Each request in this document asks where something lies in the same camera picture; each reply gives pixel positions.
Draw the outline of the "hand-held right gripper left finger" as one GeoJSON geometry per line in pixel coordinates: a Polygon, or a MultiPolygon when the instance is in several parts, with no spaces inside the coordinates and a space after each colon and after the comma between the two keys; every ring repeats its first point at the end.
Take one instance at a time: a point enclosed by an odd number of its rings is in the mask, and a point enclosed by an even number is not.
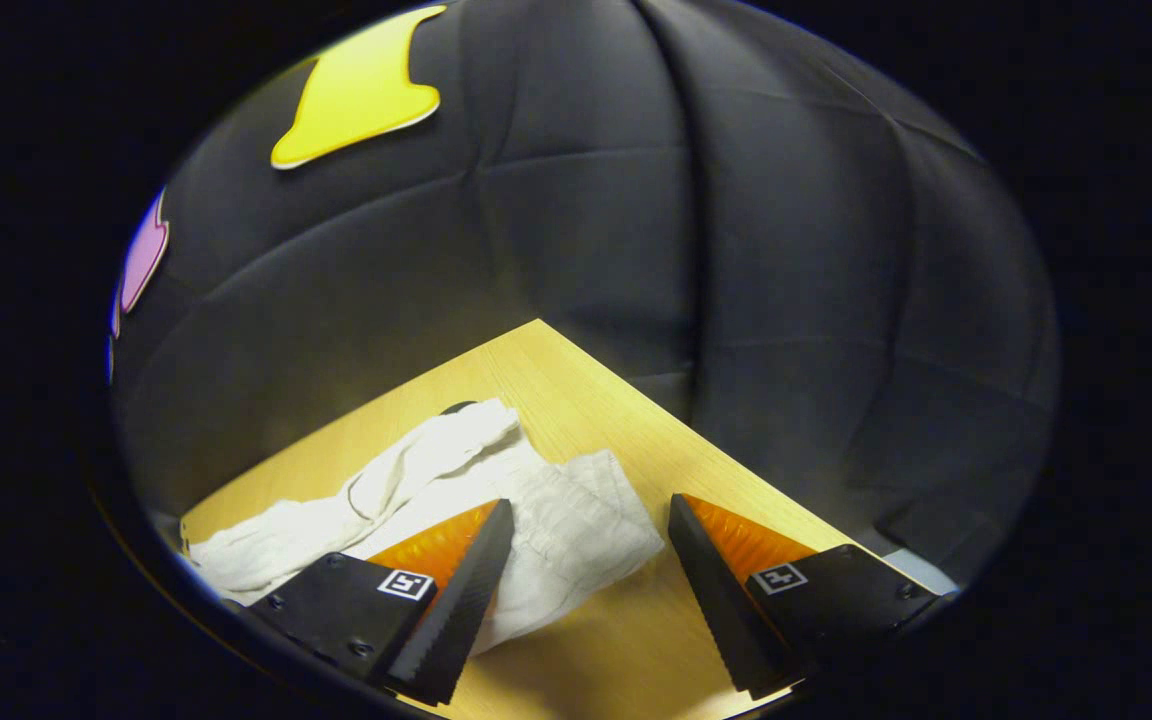
{"type": "Polygon", "coordinates": [[[353,685],[445,705],[503,577],[513,535],[511,503],[495,498],[366,559],[324,553],[248,615],[353,685]]]}

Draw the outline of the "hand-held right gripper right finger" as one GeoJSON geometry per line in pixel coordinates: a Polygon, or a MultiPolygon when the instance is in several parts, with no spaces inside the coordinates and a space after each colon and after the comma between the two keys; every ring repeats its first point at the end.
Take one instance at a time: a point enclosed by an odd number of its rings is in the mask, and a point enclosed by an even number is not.
{"type": "Polygon", "coordinates": [[[677,493],[668,536],[733,687],[755,700],[910,632],[941,597],[858,544],[812,550],[677,493]]]}

